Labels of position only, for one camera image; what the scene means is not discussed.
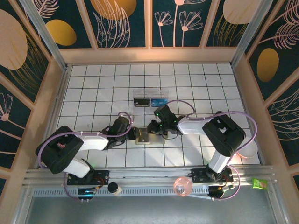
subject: leaf pattern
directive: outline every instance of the leaf pattern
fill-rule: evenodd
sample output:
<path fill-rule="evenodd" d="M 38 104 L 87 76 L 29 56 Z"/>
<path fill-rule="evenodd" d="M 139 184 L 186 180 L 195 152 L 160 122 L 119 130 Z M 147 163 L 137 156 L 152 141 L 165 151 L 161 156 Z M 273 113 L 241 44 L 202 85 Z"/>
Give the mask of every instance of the leaf pattern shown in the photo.
<path fill-rule="evenodd" d="M 103 0 L 104 5 L 96 0 L 96 7 L 100 16 L 93 13 L 98 24 L 97 43 L 100 48 L 119 48 L 128 46 L 130 40 L 130 23 L 123 8 L 115 3 L 115 11 L 108 0 Z"/>
<path fill-rule="evenodd" d="M 299 22 L 299 0 L 289 0 L 283 14 L 285 22 L 295 24 Z"/>
<path fill-rule="evenodd" d="M 51 18 L 59 8 L 58 0 L 33 0 L 33 3 L 42 18 Z"/>
<path fill-rule="evenodd" d="M 280 133 L 280 140 L 299 139 L 299 89 L 289 97 L 273 102 L 268 111 L 276 132 Z"/>
<path fill-rule="evenodd" d="M 299 23 L 295 25 L 286 23 L 282 25 L 274 36 L 274 44 L 277 48 L 291 49 L 299 40 Z"/>

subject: black mount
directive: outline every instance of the black mount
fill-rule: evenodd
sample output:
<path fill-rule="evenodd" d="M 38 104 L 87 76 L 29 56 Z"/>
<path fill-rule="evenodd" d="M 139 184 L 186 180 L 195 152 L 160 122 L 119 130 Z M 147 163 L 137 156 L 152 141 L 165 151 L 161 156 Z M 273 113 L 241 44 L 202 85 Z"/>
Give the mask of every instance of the black mount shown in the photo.
<path fill-rule="evenodd" d="M 90 167 L 89 172 L 83 178 L 69 174 L 67 185 L 108 185 L 109 170 L 94 170 L 86 160 L 82 160 Z"/>
<path fill-rule="evenodd" d="M 192 178 L 193 183 L 234 182 L 232 171 L 230 168 L 225 168 L 220 174 L 218 174 L 216 180 L 213 180 L 209 177 L 209 175 L 207 174 L 208 171 L 208 166 L 206 168 L 191 169 L 191 173 L 188 176 Z"/>
<path fill-rule="evenodd" d="M 148 125 L 148 133 L 156 135 L 167 135 L 168 132 L 172 134 L 182 133 L 178 129 L 179 121 L 185 116 L 179 116 L 178 118 L 169 109 L 168 105 L 163 105 L 154 111 L 154 115 L 158 116 L 161 122 L 152 120 Z"/>

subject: black object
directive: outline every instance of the black object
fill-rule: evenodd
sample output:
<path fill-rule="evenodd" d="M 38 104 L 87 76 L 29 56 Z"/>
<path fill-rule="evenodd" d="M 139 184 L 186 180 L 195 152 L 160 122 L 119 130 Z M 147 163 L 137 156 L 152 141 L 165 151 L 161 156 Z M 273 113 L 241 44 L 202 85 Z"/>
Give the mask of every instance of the black object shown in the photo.
<path fill-rule="evenodd" d="M 134 98 L 134 106 L 149 107 L 150 106 L 150 98 Z"/>
<path fill-rule="evenodd" d="M 193 183 L 226 183 L 226 182 L 234 182 L 232 171 L 230 168 L 225 168 L 218 176 L 217 179 L 212 179 L 207 174 L 207 168 L 196 168 L 191 169 L 191 173 L 188 174 L 188 177 L 192 178 Z"/>
<path fill-rule="evenodd" d="M 208 196 L 210 197 L 215 197 L 215 198 L 221 198 L 223 196 L 224 192 L 222 188 L 219 186 L 209 186 L 209 194 Z"/>
<path fill-rule="evenodd" d="M 228 115 L 213 118 L 202 129 L 215 149 L 226 157 L 230 157 L 246 137 L 245 132 Z"/>
<path fill-rule="evenodd" d="M 89 172 L 83 178 L 69 174 L 67 185 L 100 185 L 99 182 L 101 182 L 101 185 L 108 185 L 109 170 L 94 170 L 86 160 L 82 160 L 90 167 Z"/>
<path fill-rule="evenodd" d="M 72 132 L 72 130 L 68 126 L 62 126 L 57 129 L 49 138 L 65 132 Z M 38 155 L 38 152 L 45 141 L 37 147 L 36 155 Z M 41 160 L 53 174 L 58 174 L 67 168 L 82 145 L 83 141 L 73 134 L 55 138 L 44 148 Z"/>
<path fill-rule="evenodd" d="M 168 105 L 159 107 L 154 111 L 154 114 L 160 118 L 161 122 L 152 120 L 147 127 L 148 133 L 167 135 L 167 133 L 170 132 L 172 134 L 182 135 L 178 129 L 178 123 L 185 116 L 179 116 L 177 118 L 176 115 L 170 111 Z"/>
<path fill-rule="evenodd" d="M 115 122 L 113 123 L 113 125 L 109 125 L 106 128 L 104 128 L 102 131 L 100 131 L 102 134 L 106 134 L 106 135 L 119 135 L 119 134 L 123 134 L 126 132 L 126 130 L 128 129 L 128 126 L 130 124 L 130 121 L 125 118 L 125 117 L 118 117 Z M 118 146 L 117 143 L 120 142 L 119 145 L 123 144 L 126 140 L 127 140 L 127 135 L 123 135 L 121 137 L 107 137 L 108 139 L 108 143 L 105 146 L 105 148 L 103 150 L 108 150 L 111 149 L 115 146 Z"/>
<path fill-rule="evenodd" d="M 112 183 L 110 183 L 110 184 L 108 185 L 108 191 L 109 191 L 111 194 L 115 193 L 115 192 L 117 191 L 117 189 L 118 189 L 118 184 L 115 183 L 115 182 L 112 182 Z"/>

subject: floor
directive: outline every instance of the floor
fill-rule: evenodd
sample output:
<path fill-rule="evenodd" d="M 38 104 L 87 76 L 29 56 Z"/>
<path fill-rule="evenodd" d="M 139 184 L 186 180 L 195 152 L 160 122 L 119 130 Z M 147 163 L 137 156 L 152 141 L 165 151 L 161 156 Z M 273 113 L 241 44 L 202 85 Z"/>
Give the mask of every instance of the floor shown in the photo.
<path fill-rule="evenodd" d="M 168 89 L 169 100 L 181 99 L 195 106 L 196 116 L 217 111 L 244 111 L 230 64 L 132 64 L 73 66 L 57 127 L 67 125 L 75 131 L 96 132 L 113 124 L 120 111 L 134 115 L 133 126 L 147 126 L 154 119 L 151 108 L 136 110 L 133 89 Z M 176 115 L 191 112 L 182 103 L 169 104 Z M 247 119 L 231 118 L 250 135 Z M 109 149 L 79 152 L 96 168 L 162 167 L 206 165 L 215 149 L 205 135 L 189 134 L 167 140 L 164 145 L 136 145 L 135 141 Z M 231 164 L 259 164 L 234 156 Z"/>

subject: metal frame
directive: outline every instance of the metal frame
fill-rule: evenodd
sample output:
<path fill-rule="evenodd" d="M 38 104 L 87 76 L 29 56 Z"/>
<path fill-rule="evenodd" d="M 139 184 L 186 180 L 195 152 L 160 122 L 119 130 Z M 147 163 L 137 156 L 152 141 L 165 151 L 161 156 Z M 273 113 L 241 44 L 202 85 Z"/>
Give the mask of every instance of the metal frame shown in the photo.
<path fill-rule="evenodd" d="M 231 60 L 232 68 L 234 69 L 242 58 L 246 48 L 248 47 L 250 41 L 254 37 L 258 28 L 260 27 L 264 17 L 266 16 L 268 10 L 271 7 L 273 0 L 263 0 L 260 2 L 256 12 L 252 16 L 251 22 L 248 24 L 238 46 Z"/>
<path fill-rule="evenodd" d="M 163 167 L 163 168 L 105 168 L 110 170 L 110 182 L 117 182 L 125 190 L 139 190 L 149 189 L 153 191 L 160 191 L 163 189 L 171 189 L 174 181 L 181 176 L 186 176 L 190 173 L 192 168 L 203 168 L 204 166 L 199 167 Z M 272 205 L 273 213 L 278 224 L 288 224 L 290 218 L 287 214 L 286 208 L 282 201 L 278 189 L 278 183 L 276 175 L 274 173 L 272 166 L 261 166 L 261 165 L 242 165 L 235 166 L 235 168 L 240 173 L 241 185 L 251 185 L 252 177 L 258 179 L 268 180 L 268 195 L 270 203 Z M 47 191 L 47 196 L 57 196 L 57 191 L 62 192 L 63 187 L 63 174 L 52 174 L 49 170 L 45 169 L 32 169 L 28 170 L 22 185 L 22 191 L 18 201 L 18 206 L 15 210 L 15 215 L 13 219 L 13 224 L 23 224 L 26 221 L 28 211 L 30 208 L 31 200 L 35 195 L 35 192 L 38 190 Z M 235 184 L 238 184 L 236 173 L 233 172 Z M 193 184 L 195 189 L 204 189 L 207 186 L 217 185 L 215 183 L 209 184 Z M 107 186 L 104 186 L 103 192 L 99 193 L 97 196 L 109 196 L 107 195 Z M 76 186 L 68 186 L 70 192 L 73 195 L 76 195 Z M 169 194 L 155 194 L 143 193 L 147 195 L 170 195 Z M 132 196 L 132 192 L 127 191 L 125 193 L 127 196 Z"/>

